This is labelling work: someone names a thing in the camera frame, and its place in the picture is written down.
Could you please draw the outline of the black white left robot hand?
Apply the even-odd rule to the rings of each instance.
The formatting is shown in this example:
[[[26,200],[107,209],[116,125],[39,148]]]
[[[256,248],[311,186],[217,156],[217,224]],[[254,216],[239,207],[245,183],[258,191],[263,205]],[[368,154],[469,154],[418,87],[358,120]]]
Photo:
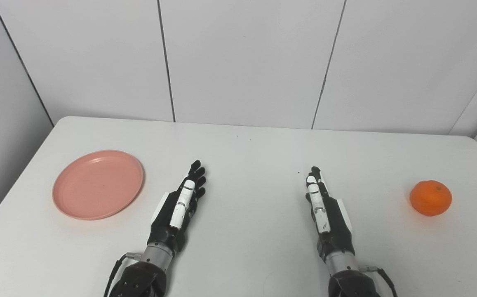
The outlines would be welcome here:
[[[187,242],[187,228],[197,210],[199,199],[206,193],[206,168],[195,160],[177,190],[167,193],[154,216],[147,243],[164,244],[178,254]]]

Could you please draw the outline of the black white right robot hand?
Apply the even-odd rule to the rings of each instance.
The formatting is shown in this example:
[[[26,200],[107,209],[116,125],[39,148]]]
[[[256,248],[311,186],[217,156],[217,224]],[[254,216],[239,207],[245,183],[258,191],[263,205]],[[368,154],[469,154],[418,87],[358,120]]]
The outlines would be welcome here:
[[[319,167],[313,166],[306,177],[310,212],[319,235],[317,250],[323,261],[334,255],[355,256],[351,225],[342,200],[330,196]]]

